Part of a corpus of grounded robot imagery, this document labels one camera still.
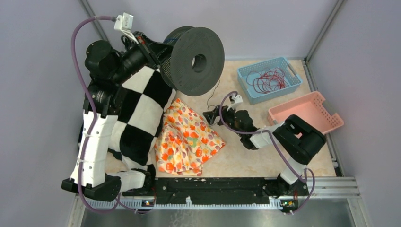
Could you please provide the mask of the dark grey cable spool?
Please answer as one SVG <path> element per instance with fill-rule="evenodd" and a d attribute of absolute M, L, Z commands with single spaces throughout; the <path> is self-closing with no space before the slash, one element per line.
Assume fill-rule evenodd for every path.
<path fill-rule="evenodd" d="M 182 26 L 164 40 L 173 47 L 161 65 L 165 83 L 187 96 L 209 92 L 220 79 L 225 53 L 219 36 L 206 27 Z"/>

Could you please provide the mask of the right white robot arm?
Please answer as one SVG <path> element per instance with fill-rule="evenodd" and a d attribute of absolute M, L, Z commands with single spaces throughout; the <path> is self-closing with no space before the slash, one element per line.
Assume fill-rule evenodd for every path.
<path fill-rule="evenodd" d="M 324 135 L 299 116 L 292 114 L 284 122 L 257 128 L 247 110 L 216 106 L 203 112 L 207 123 L 224 125 L 240 137 L 242 145 L 249 150 L 273 145 L 283 157 L 279 146 L 290 155 L 283 158 L 285 168 L 278 177 L 267 184 L 266 193 L 271 196 L 290 195 L 306 188 L 308 164 L 326 143 Z"/>

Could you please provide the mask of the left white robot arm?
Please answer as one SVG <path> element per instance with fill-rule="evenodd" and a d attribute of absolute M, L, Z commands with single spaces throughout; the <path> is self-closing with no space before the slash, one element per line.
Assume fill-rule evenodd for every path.
<path fill-rule="evenodd" d="M 136 32 L 123 36 L 125 52 L 105 40 L 86 50 L 91 82 L 84 101 L 84 123 L 76 166 L 62 189 L 98 201 L 120 193 L 147 195 L 156 170 L 149 152 L 161 133 L 163 114 L 175 90 L 163 80 L 160 67 L 173 50 Z"/>

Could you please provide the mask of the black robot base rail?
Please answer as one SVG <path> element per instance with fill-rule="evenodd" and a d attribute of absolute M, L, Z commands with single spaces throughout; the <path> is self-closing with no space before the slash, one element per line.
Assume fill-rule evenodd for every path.
<path fill-rule="evenodd" d="M 123 196 L 149 196 L 157 205 L 183 204 L 189 197 L 194 205 L 267 204 L 273 199 L 307 196 L 305 183 L 290 186 L 277 178 L 221 177 L 221 178 L 157 178 L 146 192 L 132 189 Z"/>

